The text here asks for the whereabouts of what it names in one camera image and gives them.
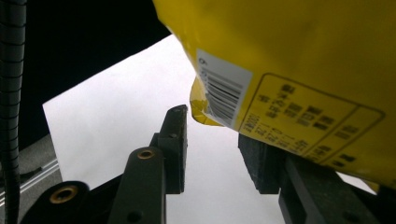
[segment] black metal frame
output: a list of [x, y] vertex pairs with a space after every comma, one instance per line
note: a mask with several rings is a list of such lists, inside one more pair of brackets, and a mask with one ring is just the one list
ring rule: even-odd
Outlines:
[[170, 109], [150, 146], [133, 151], [123, 175], [89, 191], [68, 181], [44, 192], [23, 223], [164, 224], [166, 194], [184, 191], [187, 107]]
[[375, 196], [345, 183], [334, 170], [239, 135], [247, 170], [262, 194], [278, 194], [286, 223], [394, 223], [396, 193]]
[[[166, 194], [184, 191], [187, 107], [170, 109], [149, 147], [131, 153], [123, 175], [89, 191], [82, 182], [48, 189], [22, 224], [166, 223]], [[349, 186], [331, 169], [243, 135], [239, 148], [256, 188], [278, 194], [286, 223], [393, 223], [396, 193]]]

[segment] yellow package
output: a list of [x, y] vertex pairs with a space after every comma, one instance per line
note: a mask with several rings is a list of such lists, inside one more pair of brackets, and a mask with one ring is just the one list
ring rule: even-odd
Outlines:
[[192, 113], [396, 189], [396, 1], [154, 0]]

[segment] black cable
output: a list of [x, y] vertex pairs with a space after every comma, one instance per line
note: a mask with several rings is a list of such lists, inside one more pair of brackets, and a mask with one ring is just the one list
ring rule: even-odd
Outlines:
[[0, 0], [0, 157], [6, 193], [6, 223], [18, 223], [20, 170], [18, 115], [26, 23], [26, 0]]
[[[40, 173], [41, 171], [43, 171], [43, 168], [42, 168], [42, 167], [38, 167], [37, 169], [35, 169], [35, 170], [33, 170], [33, 171], [30, 171], [30, 172], [28, 172], [28, 173], [20, 174], [20, 177], [21, 177], [21, 184], [23, 184], [23, 183], [29, 181], [33, 176], [37, 175], [37, 174]], [[0, 178], [0, 189], [1, 189], [1, 188], [4, 188], [4, 179], [3, 179], [2, 176], [1, 176], [1, 178]]]

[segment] screw hole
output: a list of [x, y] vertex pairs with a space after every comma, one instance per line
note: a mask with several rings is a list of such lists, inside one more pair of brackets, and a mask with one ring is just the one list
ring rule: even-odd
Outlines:
[[139, 222], [141, 219], [143, 218], [143, 213], [141, 211], [133, 211], [131, 212], [128, 217], [127, 220], [130, 223], [137, 223]]
[[349, 222], [352, 223], [359, 223], [361, 222], [361, 220], [359, 219], [358, 216], [356, 216], [355, 214], [351, 213], [351, 212], [344, 212], [343, 213], [343, 217], [344, 219], [346, 219]]
[[55, 192], [49, 198], [51, 203], [66, 203], [72, 200], [78, 193], [76, 186], [65, 186]]
[[137, 154], [137, 157], [141, 160], [147, 160], [154, 156], [154, 152], [151, 150], [144, 150]]

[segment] brass screw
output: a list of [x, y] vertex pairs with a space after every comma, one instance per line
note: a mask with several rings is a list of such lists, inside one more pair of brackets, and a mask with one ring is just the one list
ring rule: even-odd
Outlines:
[[155, 155], [155, 153], [152, 150], [147, 149], [147, 150], [144, 150], [144, 151], [140, 152], [139, 154], [137, 154], [137, 157], [140, 160], [148, 160], [148, 159], [154, 157], [154, 155]]
[[78, 193], [78, 187], [74, 185], [64, 186], [55, 192], [49, 198], [51, 203], [66, 203], [72, 200]]

